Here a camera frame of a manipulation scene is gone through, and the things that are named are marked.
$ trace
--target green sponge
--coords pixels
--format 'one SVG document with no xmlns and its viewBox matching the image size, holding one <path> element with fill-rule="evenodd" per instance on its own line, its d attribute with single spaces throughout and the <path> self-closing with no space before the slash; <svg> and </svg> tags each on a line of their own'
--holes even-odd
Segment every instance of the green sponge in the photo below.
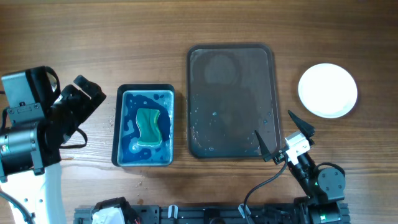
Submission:
<svg viewBox="0 0 398 224">
<path fill-rule="evenodd" d="M 137 110 L 137 126 L 140 136 L 137 144 L 141 146 L 158 146 L 162 143 L 162 135 L 157 126 L 159 110 L 139 108 Z"/>
</svg>

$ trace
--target wooden table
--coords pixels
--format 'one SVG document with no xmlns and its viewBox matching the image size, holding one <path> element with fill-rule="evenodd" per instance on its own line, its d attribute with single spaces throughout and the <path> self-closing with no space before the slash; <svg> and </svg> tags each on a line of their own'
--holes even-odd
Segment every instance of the wooden table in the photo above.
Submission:
<svg viewBox="0 0 398 224">
<path fill-rule="evenodd" d="M 108 96 L 81 125 L 87 147 L 61 150 L 69 223 L 75 208 L 122 196 L 133 205 L 236 205 L 280 169 L 261 160 L 199 161 L 187 149 L 186 53 L 195 44 L 233 42 L 262 42 L 273 50 L 284 136 L 296 130 L 288 109 L 317 128 L 310 155 L 346 170 L 352 223 L 397 223 L 396 1 L 7 2 L 0 6 L 0 74 L 49 65 L 62 86 L 83 74 Z M 297 96 L 302 73 L 322 62 L 344 67 L 358 85 L 356 107 L 343 118 L 319 118 Z M 176 89 L 171 166 L 112 165 L 116 90 L 124 83 L 170 83 Z M 0 98 L 3 108 L 6 98 Z M 71 143 L 80 141 L 75 136 Z M 299 196 L 302 189 L 285 171 L 249 203 L 292 202 Z M 3 199 L 0 223 L 13 223 Z"/>
</svg>

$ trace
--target black cable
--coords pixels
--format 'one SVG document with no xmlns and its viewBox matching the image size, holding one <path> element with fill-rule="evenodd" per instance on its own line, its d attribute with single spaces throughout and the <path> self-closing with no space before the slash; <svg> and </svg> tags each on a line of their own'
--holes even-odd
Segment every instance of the black cable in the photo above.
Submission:
<svg viewBox="0 0 398 224">
<path fill-rule="evenodd" d="M 76 131 L 81 134 L 83 139 L 85 139 L 85 143 L 84 144 L 75 144 L 75 145 L 70 145 L 70 146 L 60 146 L 60 149 L 81 149 L 87 145 L 87 141 L 88 141 L 87 134 L 84 131 L 82 131 L 80 128 L 77 128 Z"/>
<path fill-rule="evenodd" d="M 30 215 L 30 213 L 15 198 L 13 198 L 10 195 L 6 194 L 2 190 L 0 190 L 0 197 L 2 197 L 4 199 L 6 199 L 7 201 L 11 202 L 16 208 L 18 208 L 18 210 L 22 213 L 22 216 L 24 217 L 24 221 L 25 222 L 27 222 L 28 224 L 33 224 L 32 216 Z"/>
<path fill-rule="evenodd" d="M 253 187 L 253 189 L 251 189 L 251 190 L 249 191 L 249 193 L 246 195 L 246 198 L 244 198 L 244 202 L 243 202 L 243 213 L 244 213 L 244 217 L 245 217 L 245 219 L 246 219 L 246 221 L 247 221 L 248 224 L 250 224 L 250 223 L 249 223 L 248 215 L 247 215 L 247 213 L 246 213 L 246 204 L 248 203 L 248 199 L 249 199 L 250 195 L 251 195 L 255 190 L 259 189 L 260 187 L 262 187 L 262 186 L 264 186 L 264 185 L 266 185 L 266 184 L 272 182 L 272 181 L 275 180 L 276 178 L 278 178 L 278 177 L 286 170 L 286 167 L 287 167 L 287 155 L 284 154 L 284 157 L 285 157 L 285 164 L 284 164 L 284 166 L 281 168 L 281 170 L 280 170 L 278 173 L 276 173 L 273 177 L 271 177 L 270 179 L 268 179 L 268 180 L 264 181 L 263 183 L 261 183 L 261 184 L 255 186 L 255 187 Z"/>
</svg>

